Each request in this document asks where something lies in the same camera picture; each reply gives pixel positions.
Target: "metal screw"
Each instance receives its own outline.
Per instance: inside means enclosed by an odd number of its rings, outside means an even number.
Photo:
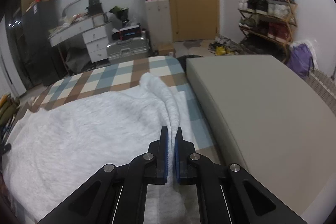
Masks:
[[[104,171],[105,172],[111,172],[111,171],[113,171],[113,169],[114,169],[114,165],[113,164],[106,164],[104,166]]]
[[[154,158],[153,154],[152,153],[146,153],[143,155],[143,158],[145,160],[151,160],[152,158]]]
[[[230,170],[233,172],[238,172],[240,170],[240,166],[238,164],[231,164]]]
[[[192,153],[189,157],[192,160],[199,160],[201,156],[199,154],[197,154],[197,153]]]

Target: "white drawer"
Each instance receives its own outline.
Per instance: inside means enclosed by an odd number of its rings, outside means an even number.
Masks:
[[[50,45],[52,47],[56,46],[57,44],[60,44],[61,42],[67,40],[68,38],[70,38],[69,30],[65,29],[60,33],[55,34],[52,38],[50,38]]]
[[[101,39],[103,37],[107,37],[105,26],[94,28],[93,30],[89,30],[83,33],[83,39],[85,44],[90,43],[91,41],[95,41],[97,39]]]
[[[95,52],[98,50],[106,49],[109,39],[107,37],[92,41],[86,44],[88,52]]]
[[[107,50],[104,48],[95,52],[89,52],[89,55],[91,58],[91,62],[94,63],[100,60],[107,59]]]
[[[85,32],[93,28],[92,18],[85,19],[78,22],[68,28],[70,37],[73,37],[79,33]]]

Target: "purple bag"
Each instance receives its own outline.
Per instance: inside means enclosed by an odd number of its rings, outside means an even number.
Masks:
[[[306,44],[300,44],[297,47],[293,47],[287,67],[302,79],[305,79],[308,76],[310,68],[313,66],[312,55]]]

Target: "wooden shoe rack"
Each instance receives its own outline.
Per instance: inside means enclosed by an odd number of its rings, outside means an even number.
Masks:
[[[288,13],[288,16],[287,16],[286,19],[281,19],[281,18],[278,18],[278,17],[269,16],[269,15],[262,15],[262,14],[258,14],[258,13],[252,13],[252,12],[248,12],[246,10],[239,10],[238,9],[238,11],[241,13],[243,18],[247,18],[245,16],[245,14],[250,14],[250,16],[248,18],[251,18],[253,15],[259,15],[260,17],[270,18],[270,19],[273,19],[275,22],[281,22],[281,23],[286,24],[287,29],[288,29],[288,33],[289,33],[289,36],[288,36],[288,39],[286,40],[286,42],[279,42],[279,41],[277,41],[275,39],[272,39],[268,36],[265,36],[263,34],[254,32],[251,29],[247,29],[247,28],[244,28],[244,27],[239,27],[240,30],[242,31],[242,33],[246,37],[249,33],[252,33],[252,34],[255,34],[259,37],[262,37],[262,38],[264,38],[264,39],[266,39],[270,42],[276,43],[276,44],[280,45],[281,47],[283,47],[283,49],[285,51],[285,54],[286,54],[286,59],[283,60],[283,62],[285,62],[286,60],[289,59],[288,46],[293,42],[294,31],[295,31],[295,28],[297,27],[297,22],[296,22],[296,17],[295,17],[295,11],[296,11],[296,8],[297,8],[297,4],[293,3],[293,2],[290,2],[290,0],[283,0],[283,1],[288,3],[289,8],[290,8],[290,12]]]

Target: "plaid bedsheet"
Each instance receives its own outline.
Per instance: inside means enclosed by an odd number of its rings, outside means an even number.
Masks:
[[[211,137],[208,123],[194,92],[179,61],[172,57],[157,56],[129,61],[60,80],[48,87],[35,100],[31,111],[36,112],[40,107],[51,110],[81,98],[137,86],[140,77],[146,72],[160,77],[172,91],[185,91],[196,151],[215,163],[222,163],[219,150]],[[37,223],[18,202],[13,202],[13,209],[22,224]]]

